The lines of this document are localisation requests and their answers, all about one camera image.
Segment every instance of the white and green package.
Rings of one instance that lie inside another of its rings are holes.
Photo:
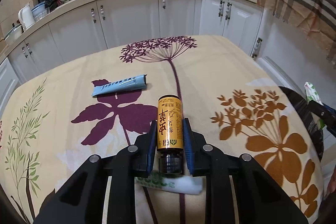
[[[317,93],[314,85],[312,83],[306,82],[304,84],[304,89],[306,91],[306,97],[307,97],[307,102],[309,103],[311,100],[314,100],[315,102],[319,103],[320,105],[323,105],[319,94]],[[316,116],[314,113],[312,113],[314,122],[317,124],[318,129],[322,129],[325,127],[325,124],[320,117]]]

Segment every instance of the black ribbed bottle cap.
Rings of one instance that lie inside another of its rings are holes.
[[[159,172],[162,174],[182,174],[182,153],[161,153],[159,158]]]

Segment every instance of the blue tube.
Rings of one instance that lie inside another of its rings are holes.
[[[141,90],[145,88],[146,88],[146,75],[138,75],[135,77],[108,83],[106,85],[96,86],[93,89],[92,96],[111,92]]]

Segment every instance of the floral tablecloth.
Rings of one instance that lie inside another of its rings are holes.
[[[91,96],[94,86],[140,74],[146,90]],[[148,132],[166,94],[182,98],[184,117],[208,143],[254,156],[313,223],[323,180],[302,121],[267,74],[218,36],[135,42],[16,89],[1,118],[0,184],[25,222],[90,155],[115,155]],[[205,190],[183,195],[136,184],[135,195],[139,224],[204,223]]]

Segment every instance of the brown flower print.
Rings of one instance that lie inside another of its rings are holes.
[[[310,217],[317,208],[317,201],[314,200],[318,190],[313,184],[305,194],[303,192],[315,170],[315,165],[312,169],[312,161],[305,167],[301,191],[298,187],[302,172],[298,154],[307,152],[307,144],[300,134],[289,133],[287,116],[280,115],[280,110],[284,110],[286,105],[278,102],[279,96],[276,92],[262,92],[260,89],[254,91],[256,94],[250,96],[251,100],[247,100],[249,97],[241,90],[234,90],[233,98],[227,100],[223,95],[217,97],[225,107],[223,112],[215,112],[216,116],[211,117],[212,123],[218,123],[221,128],[219,139],[227,140],[233,133],[235,136],[244,134],[247,137],[246,149],[262,152],[254,157],[255,160],[281,187],[284,179],[295,184],[298,196],[292,199],[299,201],[300,209],[301,200],[309,205],[305,216]]]

